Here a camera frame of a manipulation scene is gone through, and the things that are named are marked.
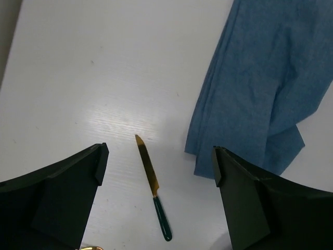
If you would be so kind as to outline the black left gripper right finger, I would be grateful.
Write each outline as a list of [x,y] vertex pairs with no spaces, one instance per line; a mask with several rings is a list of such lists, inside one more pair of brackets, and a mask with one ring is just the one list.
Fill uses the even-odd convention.
[[332,249],[332,193],[257,167],[223,147],[212,153],[233,249]]

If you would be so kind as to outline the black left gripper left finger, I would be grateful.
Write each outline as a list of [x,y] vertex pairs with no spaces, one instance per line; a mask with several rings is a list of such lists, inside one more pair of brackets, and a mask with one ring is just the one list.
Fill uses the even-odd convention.
[[79,249],[108,155],[94,144],[1,182],[1,249]]

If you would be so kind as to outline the gold fork green handle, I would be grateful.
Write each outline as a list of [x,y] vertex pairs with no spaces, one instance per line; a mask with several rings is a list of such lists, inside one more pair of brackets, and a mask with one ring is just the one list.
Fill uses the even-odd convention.
[[80,250],[104,250],[100,246],[82,246]]

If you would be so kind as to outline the gold knife green handle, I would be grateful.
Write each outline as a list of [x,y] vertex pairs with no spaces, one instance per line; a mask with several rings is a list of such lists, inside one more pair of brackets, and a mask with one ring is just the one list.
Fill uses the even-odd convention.
[[136,134],[135,140],[136,140],[136,144],[137,144],[137,147],[138,147],[138,150],[140,153],[140,157],[141,157],[141,160],[142,160],[142,163],[144,166],[146,177],[147,177],[147,180],[148,180],[151,192],[152,192],[153,203],[155,206],[155,210],[157,213],[157,217],[159,220],[159,224],[161,227],[163,237],[167,242],[170,242],[173,239],[172,230],[169,225],[167,216],[164,212],[161,200],[158,196],[159,183],[158,183],[158,180],[156,177],[156,173],[152,166],[151,159],[149,157],[148,150],[147,150],[147,147],[146,147],[143,139],[139,135]]

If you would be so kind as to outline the blue cloth placemat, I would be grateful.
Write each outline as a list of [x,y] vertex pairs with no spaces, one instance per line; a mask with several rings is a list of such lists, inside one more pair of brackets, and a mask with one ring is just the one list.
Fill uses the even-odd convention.
[[188,129],[194,174],[214,177],[215,146],[282,174],[331,83],[332,1],[234,1]]

